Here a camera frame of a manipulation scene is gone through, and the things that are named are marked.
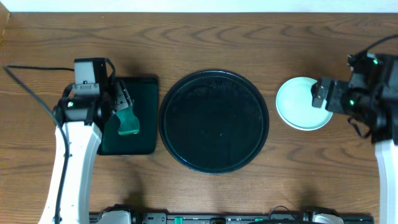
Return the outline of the green sponge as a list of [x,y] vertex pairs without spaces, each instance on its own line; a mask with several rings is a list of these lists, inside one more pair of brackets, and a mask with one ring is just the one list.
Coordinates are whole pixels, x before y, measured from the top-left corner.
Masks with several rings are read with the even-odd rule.
[[127,136],[130,134],[137,134],[140,130],[140,123],[138,118],[134,115],[133,107],[124,108],[116,112],[116,116],[120,120],[118,134],[120,136]]

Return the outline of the mint green plate front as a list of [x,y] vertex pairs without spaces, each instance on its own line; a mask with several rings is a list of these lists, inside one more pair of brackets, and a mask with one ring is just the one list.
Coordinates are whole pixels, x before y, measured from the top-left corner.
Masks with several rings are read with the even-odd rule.
[[311,88],[316,80],[308,77],[296,77],[286,81],[278,90],[275,105],[279,116],[289,126],[302,131],[314,131],[322,128],[331,120],[333,113],[312,106]]

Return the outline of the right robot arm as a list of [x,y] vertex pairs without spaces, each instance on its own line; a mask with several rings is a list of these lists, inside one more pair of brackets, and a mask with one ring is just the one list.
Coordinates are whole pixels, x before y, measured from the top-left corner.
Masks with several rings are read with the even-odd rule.
[[349,81],[319,78],[311,87],[312,106],[348,116],[353,127],[363,123],[379,169],[380,223],[397,223],[397,56],[350,55]]

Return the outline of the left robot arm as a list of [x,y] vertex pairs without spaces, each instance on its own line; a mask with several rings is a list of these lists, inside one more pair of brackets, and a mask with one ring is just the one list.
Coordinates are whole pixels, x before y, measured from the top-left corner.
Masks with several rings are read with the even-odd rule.
[[53,109],[56,130],[55,162],[40,223],[89,223],[94,161],[105,124],[120,121],[118,134],[139,132],[134,101],[123,81],[107,73],[108,58],[74,61],[75,81]]

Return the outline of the black rectangular tray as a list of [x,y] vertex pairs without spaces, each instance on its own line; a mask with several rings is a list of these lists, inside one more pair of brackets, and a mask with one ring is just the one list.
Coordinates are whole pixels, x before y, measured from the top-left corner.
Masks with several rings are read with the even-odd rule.
[[159,102],[158,80],[155,77],[119,77],[125,83],[129,96],[134,100],[133,113],[140,128],[137,134],[118,134],[120,120],[113,115],[105,124],[98,154],[147,155],[155,150],[157,138],[157,111]]

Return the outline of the round black tray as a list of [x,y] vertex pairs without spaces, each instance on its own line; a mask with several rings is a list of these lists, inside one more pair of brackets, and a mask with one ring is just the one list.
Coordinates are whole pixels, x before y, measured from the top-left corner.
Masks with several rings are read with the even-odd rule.
[[269,134],[269,110],[256,86],[228,70],[202,70],[179,80],[159,110],[159,133],[181,165],[227,174],[248,165]]

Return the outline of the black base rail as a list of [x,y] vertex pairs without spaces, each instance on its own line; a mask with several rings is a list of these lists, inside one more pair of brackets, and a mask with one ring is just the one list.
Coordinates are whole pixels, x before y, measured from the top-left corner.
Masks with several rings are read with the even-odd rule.
[[336,210],[309,207],[291,212],[285,206],[276,206],[265,214],[210,214],[163,213],[153,210],[139,212],[131,207],[115,205],[99,213],[89,214],[90,223],[131,224],[241,224],[241,223],[347,223],[374,224],[374,218],[364,214],[340,214]]

